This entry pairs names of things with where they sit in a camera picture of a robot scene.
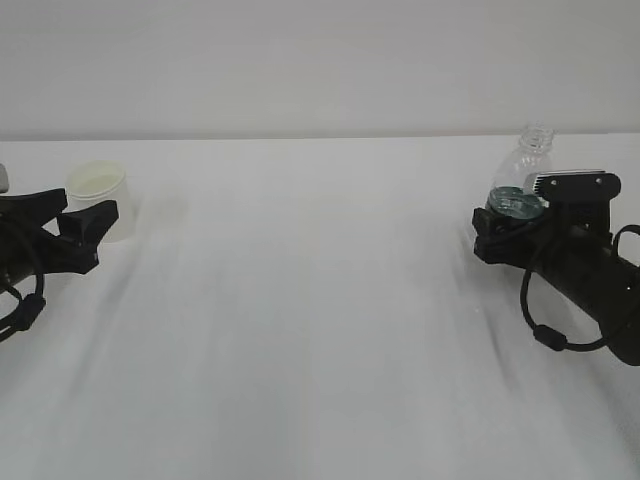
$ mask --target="white tabletop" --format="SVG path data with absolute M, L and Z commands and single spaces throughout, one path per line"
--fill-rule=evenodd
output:
M 514 145 L 0 143 L 13 194 L 118 160 L 138 209 L 0 345 L 1 478 L 637 479 L 640 370 L 537 344 L 521 272 L 472 254 Z M 640 222 L 640 135 L 555 145 L 559 168 L 621 176 L 614 228 Z M 542 281 L 531 304 L 597 334 Z

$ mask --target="cable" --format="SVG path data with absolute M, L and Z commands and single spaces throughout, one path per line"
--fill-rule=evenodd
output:
M 2 319 L 0 319 L 0 342 L 6 340 L 19 331 L 28 330 L 44 308 L 46 301 L 44 293 L 44 267 L 33 245 L 18 227 L 0 218 L 0 229 L 9 233 L 11 237 L 25 250 L 36 277 L 33 293 L 22 298 L 22 294 L 11 285 L 4 285 L 5 290 L 18 300 L 18 305 Z
M 611 250 L 611 255 L 614 258 L 618 257 L 618 244 L 620 243 L 620 236 L 624 232 L 633 232 L 636 235 L 640 235 L 640 225 L 627 225 L 616 234 Z M 599 339 L 589 343 L 571 343 L 567 340 L 566 335 L 549 327 L 548 325 L 537 324 L 531 317 L 531 313 L 529 312 L 529 301 L 527 300 L 529 282 L 531 281 L 531 275 L 538 263 L 540 255 L 542 255 L 544 250 L 546 250 L 552 241 L 553 238 L 538 247 L 524 272 L 524 276 L 522 277 L 522 286 L 520 287 L 520 308 L 522 309 L 522 316 L 527 322 L 527 325 L 529 325 L 531 330 L 533 330 L 533 336 L 535 339 L 556 352 L 560 352 L 562 350 L 570 350 L 573 352 L 593 352 L 594 350 L 607 346 L 611 340 L 622 333 L 627 325 L 635 320 L 634 318 L 631 318 L 631 315 L 640 308 L 640 299 L 631 305 L 629 310 L 622 316 L 622 320 L 616 324 L 609 333 L 602 335 Z

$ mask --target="clear plastic bottle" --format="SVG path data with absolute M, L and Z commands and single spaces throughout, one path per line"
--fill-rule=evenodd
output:
M 524 191 L 532 173 L 552 170 L 549 151 L 554 131 L 542 125 L 529 125 L 522 132 L 520 146 L 502 162 L 489 192 L 488 205 L 498 213 L 520 220 L 536 218 L 545 209 L 544 200 Z

